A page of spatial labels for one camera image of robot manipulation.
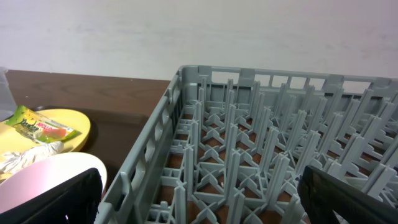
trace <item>wall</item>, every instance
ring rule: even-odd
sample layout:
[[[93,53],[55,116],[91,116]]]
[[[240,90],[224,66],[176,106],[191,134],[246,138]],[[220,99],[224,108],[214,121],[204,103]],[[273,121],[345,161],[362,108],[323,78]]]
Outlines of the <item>wall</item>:
[[[396,0],[2,0],[0,65],[169,80],[203,64],[398,78]]]

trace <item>white crumpled paper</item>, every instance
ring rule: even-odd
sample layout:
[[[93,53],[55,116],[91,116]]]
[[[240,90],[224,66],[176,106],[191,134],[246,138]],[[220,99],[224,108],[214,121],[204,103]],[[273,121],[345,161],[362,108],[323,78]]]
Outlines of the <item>white crumpled paper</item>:
[[[56,141],[43,144],[41,146],[35,146],[23,153],[5,152],[2,156],[7,160],[0,163],[0,174],[15,174],[32,163],[58,154],[59,152],[62,152],[62,150],[63,143]]]

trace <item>clear plastic cup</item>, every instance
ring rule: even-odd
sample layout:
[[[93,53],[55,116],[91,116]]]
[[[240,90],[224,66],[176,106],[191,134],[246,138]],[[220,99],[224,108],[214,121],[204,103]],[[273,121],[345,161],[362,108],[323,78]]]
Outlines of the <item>clear plastic cup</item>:
[[[0,67],[0,121],[14,114],[17,105],[12,97],[6,78],[7,69]]]

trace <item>dish rack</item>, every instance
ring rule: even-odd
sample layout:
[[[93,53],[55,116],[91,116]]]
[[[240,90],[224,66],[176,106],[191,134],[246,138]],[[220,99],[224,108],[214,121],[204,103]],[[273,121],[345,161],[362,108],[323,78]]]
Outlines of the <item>dish rack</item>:
[[[95,223],[309,223],[297,194],[309,164],[396,207],[396,90],[390,78],[180,67]]]

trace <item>pink bowl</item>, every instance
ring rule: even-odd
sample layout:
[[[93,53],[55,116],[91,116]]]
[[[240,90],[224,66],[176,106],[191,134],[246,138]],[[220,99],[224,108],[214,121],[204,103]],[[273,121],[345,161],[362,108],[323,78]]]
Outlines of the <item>pink bowl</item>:
[[[84,152],[68,152],[35,162],[0,184],[0,213],[27,202],[92,167],[97,168],[101,175],[104,194],[106,168],[95,156]]]

